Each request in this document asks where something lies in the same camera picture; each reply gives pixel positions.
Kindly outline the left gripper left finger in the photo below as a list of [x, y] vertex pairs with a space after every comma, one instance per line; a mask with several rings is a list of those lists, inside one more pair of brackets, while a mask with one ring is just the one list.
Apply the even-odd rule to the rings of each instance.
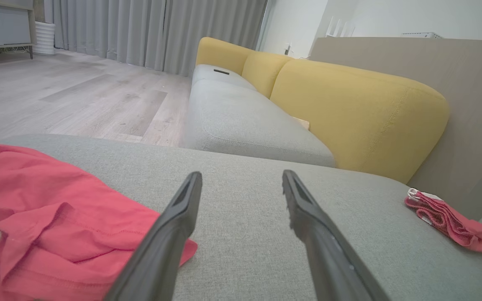
[[186, 177], [104, 301], [172, 301], [182, 253], [195, 230], [202, 186], [200, 172]]

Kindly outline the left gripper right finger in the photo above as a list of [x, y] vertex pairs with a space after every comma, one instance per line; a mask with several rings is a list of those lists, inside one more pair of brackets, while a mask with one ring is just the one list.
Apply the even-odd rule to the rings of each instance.
[[387, 293], [300, 177], [283, 171], [290, 227], [305, 245], [318, 301], [390, 301]]

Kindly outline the red and white shirt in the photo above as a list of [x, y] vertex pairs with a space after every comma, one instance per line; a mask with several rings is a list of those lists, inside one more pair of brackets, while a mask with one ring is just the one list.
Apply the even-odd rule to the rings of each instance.
[[[0, 301], [99, 301], [161, 214], [32, 148], [0, 144]], [[197, 251], [185, 244], [180, 265]]]

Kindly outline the red shorts white trim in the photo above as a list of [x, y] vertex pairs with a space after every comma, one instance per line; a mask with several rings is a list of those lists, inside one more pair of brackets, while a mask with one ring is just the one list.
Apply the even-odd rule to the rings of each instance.
[[482, 223], [466, 218], [434, 194], [410, 188], [405, 205], [460, 246], [482, 253]]

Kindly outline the large yellow sofa backrest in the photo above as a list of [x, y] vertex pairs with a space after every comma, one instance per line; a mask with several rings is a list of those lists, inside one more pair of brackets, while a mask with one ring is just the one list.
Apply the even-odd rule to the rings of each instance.
[[306, 120], [337, 168], [408, 183], [449, 120], [445, 97], [404, 77], [309, 60], [291, 60], [270, 100]]

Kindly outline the long grey sofa seat cushion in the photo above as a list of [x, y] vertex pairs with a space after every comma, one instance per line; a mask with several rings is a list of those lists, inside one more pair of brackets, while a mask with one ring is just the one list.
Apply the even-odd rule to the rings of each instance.
[[199, 80], [190, 91], [182, 148], [335, 167], [331, 151], [300, 122], [248, 88]]

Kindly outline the short grey sofa seat cushion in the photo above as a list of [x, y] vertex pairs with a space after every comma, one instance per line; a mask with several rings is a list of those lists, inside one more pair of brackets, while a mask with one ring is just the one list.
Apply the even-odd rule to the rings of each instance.
[[[229, 75], [220, 74], [218, 72], [214, 72], [213, 69], [229, 71], [230, 74]], [[217, 82], [224, 82], [224, 83], [233, 84], [235, 86], [248, 88], [253, 91], [256, 91], [256, 88], [253, 86], [253, 84], [249, 83], [241, 75], [236, 74], [235, 72], [227, 70], [225, 68], [212, 66], [208, 64], [199, 64], [195, 67], [192, 75], [191, 86], [192, 87], [195, 86], [195, 84], [200, 80], [212, 80]]]

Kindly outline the narrow yellow sofa backrest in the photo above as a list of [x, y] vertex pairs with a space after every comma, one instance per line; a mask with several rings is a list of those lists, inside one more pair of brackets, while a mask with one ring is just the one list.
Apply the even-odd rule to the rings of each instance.
[[286, 55], [255, 51], [247, 57], [241, 76], [269, 99], [280, 70], [292, 60]]

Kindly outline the yellow sofa end backrest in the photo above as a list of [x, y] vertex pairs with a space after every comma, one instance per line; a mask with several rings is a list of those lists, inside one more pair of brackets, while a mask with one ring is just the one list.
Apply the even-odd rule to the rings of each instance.
[[255, 51], [211, 37], [199, 41], [195, 65], [212, 65], [241, 75], [249, 55]]

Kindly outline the grey curtain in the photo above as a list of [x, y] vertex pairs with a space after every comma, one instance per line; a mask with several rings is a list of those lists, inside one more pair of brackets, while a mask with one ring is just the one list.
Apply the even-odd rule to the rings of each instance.
[[43, 0], [55, 48], [189, 76], [204, 37], [256, 48], [268, 0]]

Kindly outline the white slatted rack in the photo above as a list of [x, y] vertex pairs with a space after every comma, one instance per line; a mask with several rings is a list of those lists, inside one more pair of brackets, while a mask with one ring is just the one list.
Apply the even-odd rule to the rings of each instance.
[[330, 20], [325, 37], [352, 37], [355, 25], [349, 21], [343, 21], [336, 16]]

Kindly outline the white ribbed plant pot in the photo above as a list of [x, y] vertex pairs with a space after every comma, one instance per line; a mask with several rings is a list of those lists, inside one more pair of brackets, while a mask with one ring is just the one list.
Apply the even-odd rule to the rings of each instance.
[[33, 54], [55, 55], [55, 28], [54, 23], [35, 21], [36, 44], [32, 47]]

